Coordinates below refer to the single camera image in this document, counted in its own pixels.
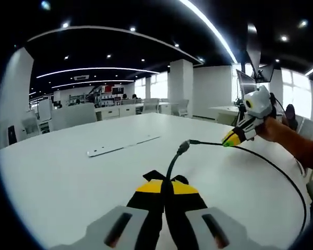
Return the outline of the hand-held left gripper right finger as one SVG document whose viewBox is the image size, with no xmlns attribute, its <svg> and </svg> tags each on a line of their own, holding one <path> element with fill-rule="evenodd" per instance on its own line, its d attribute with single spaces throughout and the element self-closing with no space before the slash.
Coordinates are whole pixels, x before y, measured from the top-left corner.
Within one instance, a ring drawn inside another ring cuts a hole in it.
<svg viewBox="0 0 313 250">
<path fill-rule="evenodd" d="M 177 249 L 253 249 L 244 226 L 207 207 L 198 191 L 175 181 L 163 182 L 165 215 Z"/>
</svg>

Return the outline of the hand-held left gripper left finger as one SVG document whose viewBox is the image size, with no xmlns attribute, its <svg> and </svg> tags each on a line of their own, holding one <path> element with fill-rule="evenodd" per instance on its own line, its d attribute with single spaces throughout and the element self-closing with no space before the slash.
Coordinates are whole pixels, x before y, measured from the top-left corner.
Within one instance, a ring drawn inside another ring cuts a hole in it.
<svg viewBox="0 0 313 250">
<path fill-rule="evenodd" d="M 162 180 L 138 187 L 126 206 L 117 206 L 87 226 L 72 244 L 52 249 L 156 249 L 162 229 Z"/>
</svg>

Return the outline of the person's right hand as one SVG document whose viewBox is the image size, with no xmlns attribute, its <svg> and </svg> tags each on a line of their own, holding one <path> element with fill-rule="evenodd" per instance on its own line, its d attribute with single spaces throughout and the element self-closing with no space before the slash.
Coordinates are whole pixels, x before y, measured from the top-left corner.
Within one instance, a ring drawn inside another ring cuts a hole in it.
<svg viewBox="0 0 313 250">
<path fill-rule="evenodd" d="M 262 124 L 255 128 L 255 131 L 257 135 L 266 141 L 278 143 L 284 140 L 292 130 L 278 120 L 268 117 Z"/>
</svg>

